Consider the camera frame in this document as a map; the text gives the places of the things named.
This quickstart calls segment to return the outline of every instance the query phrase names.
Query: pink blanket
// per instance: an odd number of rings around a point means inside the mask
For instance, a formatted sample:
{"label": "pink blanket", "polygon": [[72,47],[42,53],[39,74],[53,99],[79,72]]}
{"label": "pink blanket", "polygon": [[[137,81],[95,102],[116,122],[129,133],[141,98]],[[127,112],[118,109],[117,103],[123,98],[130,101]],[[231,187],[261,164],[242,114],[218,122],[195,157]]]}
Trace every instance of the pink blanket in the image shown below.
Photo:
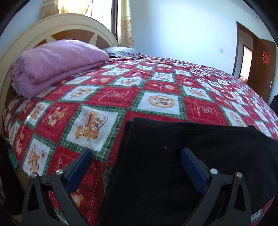
{"label": "pink blanket", "polygon": [[107,60],[107,53],[94,45],[59,40],[22,52],[11,65],[11,76],[23,96],[32,98],[56,82]]}

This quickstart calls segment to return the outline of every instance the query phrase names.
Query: white wall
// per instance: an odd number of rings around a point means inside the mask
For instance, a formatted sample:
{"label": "white wall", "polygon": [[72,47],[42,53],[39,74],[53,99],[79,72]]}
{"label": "white wall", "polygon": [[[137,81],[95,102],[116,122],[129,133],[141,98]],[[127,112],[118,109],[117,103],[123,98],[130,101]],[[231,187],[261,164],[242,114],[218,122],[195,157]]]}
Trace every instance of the white wall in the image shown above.
{"label": "white wall", "polygon": [[43,0],[30,0],[10,21],[0,36],[0,58],[14,40],[39,19]]}
{"label": "white wall", "polygon": [[[203,64],[232,74],[236,21],[259,38],[274,41],[259,18],[229,0],[130,0],[130,5],[134,48],[147,55]],[[270,98],[278,93],[278,71],[276,75]]]}
{"label": "white wall", "polygon": [[277,95],[277,94],[278,94],[278,47],[276,46],[276,72],[275,72],[275,77],[274,77],[270,97],[269,97],[267,103],[271,104],[274,96]]}

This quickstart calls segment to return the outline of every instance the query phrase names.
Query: red and white checkered bedspread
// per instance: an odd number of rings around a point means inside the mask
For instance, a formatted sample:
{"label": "red and white checkered bedspread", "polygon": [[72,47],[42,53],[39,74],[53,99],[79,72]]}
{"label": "red and white checkered bedspread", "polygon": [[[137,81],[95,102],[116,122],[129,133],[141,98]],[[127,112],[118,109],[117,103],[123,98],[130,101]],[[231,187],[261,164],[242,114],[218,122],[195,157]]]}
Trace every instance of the red and white checkered bedspread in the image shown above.
{"label": "red and white checkered bedspread", "polygon": [[[135,116],[253,125],[278,139],[277,116],[248,85],[215,68],[152,56],[110,60],[30,101],[13,100],[3,114],[7,137],[27,176],[52,174],[83,147],[93,150],[95,160],[71,194],[92,225],[97,222],[123,126]],[[50,196],[59,211],[54,195]],[[252,216],[253,225],[271,202]]]}

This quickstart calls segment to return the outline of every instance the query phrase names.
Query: wooden bed frame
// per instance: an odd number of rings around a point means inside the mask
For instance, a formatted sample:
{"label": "wooden bed frame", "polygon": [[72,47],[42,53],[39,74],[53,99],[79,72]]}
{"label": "wooden bed frame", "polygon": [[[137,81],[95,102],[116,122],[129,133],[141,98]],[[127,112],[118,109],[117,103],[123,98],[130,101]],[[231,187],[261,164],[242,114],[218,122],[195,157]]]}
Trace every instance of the wooden bed frame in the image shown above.
{"label": "wooden bed frame", "polygon": [[10,65],[24,50],[60,39],[76,39],[100,49],[118,46],[113,34],[100,22],[80,14],[57,14],[42,20],[24,31],[0,58],[0,125],[3,111],[16,95],[11,87]]}

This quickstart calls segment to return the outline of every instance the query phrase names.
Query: wooden door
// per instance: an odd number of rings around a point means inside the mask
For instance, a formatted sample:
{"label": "wooden door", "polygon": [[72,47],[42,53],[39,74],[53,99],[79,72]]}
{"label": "wooden door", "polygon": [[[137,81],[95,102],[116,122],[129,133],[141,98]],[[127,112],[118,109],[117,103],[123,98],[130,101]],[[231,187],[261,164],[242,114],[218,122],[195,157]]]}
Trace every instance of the wooden door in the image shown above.
{"label": "wooden door", "polygon": [[275,75],[276,44],[264,39],[256,42],[247,84],[268,102]]}

